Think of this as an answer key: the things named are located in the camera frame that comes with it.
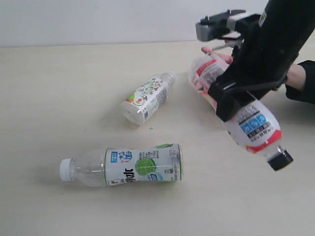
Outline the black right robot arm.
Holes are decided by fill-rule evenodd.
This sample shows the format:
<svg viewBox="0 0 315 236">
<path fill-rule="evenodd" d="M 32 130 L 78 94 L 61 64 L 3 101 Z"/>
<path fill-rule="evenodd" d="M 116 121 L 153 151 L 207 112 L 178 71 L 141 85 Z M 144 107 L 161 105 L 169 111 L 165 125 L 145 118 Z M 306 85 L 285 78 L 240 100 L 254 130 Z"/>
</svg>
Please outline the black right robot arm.
<svg viewBox="0 0 315 236">
<path fill-rule="evenodd" d="M 229 121 L 243 107 L 278 89 L 289 68 L 315 29 L 312 0 L 270 0 L 262 14 L 228 10 L 206 16 L 196 25 L 199 41 L 227 39 L 230 32 L 233 62 L 210 86 L 216 114 Z"/>
</svg>

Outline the open bare human hand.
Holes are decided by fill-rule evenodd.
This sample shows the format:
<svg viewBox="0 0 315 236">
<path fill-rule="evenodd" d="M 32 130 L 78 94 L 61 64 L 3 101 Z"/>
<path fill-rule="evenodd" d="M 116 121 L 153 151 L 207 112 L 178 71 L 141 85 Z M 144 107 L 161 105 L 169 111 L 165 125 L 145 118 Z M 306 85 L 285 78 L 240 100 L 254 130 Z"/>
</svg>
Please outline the open bare human hand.
<svg viewBox="0 0 315 236">
<path fill-rule="evenodd" d="M 223 53 L 215 52 L 215 51 L 213 50 L 213 48 L 211 48 L 211 47 L 202 47 L 202 48 L 201 48 L 201 51 L 202 51 L 204 54 L 210 54 L 210 55 L 219 56 L 219 57 L 222 58 L 227 64 L 232 64 L 232 63 L 233 63 L 233 57 L 232 57 L 232 55 L 226 55 L 226 54 L 223 54 Z"/>
</svg>

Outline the forearm in black sleeve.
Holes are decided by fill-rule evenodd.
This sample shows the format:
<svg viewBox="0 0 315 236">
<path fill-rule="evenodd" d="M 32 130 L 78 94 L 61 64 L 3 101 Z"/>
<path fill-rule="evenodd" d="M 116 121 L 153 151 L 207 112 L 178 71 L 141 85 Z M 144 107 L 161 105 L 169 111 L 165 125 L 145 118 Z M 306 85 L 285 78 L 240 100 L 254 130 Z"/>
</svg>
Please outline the forearm in black sleeve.
<svg viewBox="0 0 315 236">
<path fill-rule="evenodd" d="M 293 64 L 286 77 L 285 94 L 288 99 L 315 103 L 315 62 L 313 60 Z"/>
</svg>

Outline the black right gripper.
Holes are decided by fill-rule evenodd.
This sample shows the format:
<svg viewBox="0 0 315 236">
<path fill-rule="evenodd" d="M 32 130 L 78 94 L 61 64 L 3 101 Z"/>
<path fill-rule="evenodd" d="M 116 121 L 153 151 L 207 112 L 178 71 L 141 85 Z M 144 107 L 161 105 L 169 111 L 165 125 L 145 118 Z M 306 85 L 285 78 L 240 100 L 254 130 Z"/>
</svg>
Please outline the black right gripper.
<svg viewBox="0 0 315 236">
<path fill-rule="evenodd" d="M 241 98 L 276 90 L 307 39 L 307 15 L 260 15 L 246 38 L 232 41 L 233 63 L 210 85 L 208 94 L 218 98 L 216 115 L 229 121 L 243 107 Z"/>
</svg>

